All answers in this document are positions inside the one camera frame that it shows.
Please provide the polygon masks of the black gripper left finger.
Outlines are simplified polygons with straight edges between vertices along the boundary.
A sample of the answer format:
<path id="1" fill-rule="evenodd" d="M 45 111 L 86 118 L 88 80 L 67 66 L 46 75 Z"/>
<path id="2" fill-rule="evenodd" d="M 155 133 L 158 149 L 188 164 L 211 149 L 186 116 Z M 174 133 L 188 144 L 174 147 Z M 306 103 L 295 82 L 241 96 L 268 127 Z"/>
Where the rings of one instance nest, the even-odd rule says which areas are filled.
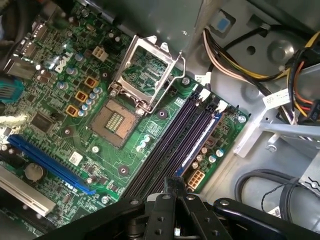
<path id="1" fill-rule="evenodd" d="M 129 197 L 46 233 L 44 240 L 161 240 L 174 238 L 175 178 L 164 192 L 144 202 Z"/>

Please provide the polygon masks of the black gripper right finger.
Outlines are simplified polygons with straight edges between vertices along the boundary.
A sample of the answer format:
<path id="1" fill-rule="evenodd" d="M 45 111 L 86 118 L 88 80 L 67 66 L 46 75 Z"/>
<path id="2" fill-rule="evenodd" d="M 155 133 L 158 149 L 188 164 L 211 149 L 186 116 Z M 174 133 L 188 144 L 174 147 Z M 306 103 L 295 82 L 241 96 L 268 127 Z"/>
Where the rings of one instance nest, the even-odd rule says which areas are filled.
<path id="1" fill-rule="evenodd" d="M 191 217 L 201 240 L 311 240 L 313 232 L 230 198 L 211 208 L 187 193 L 183 178 L 175 177 L 175 192 Z"/>

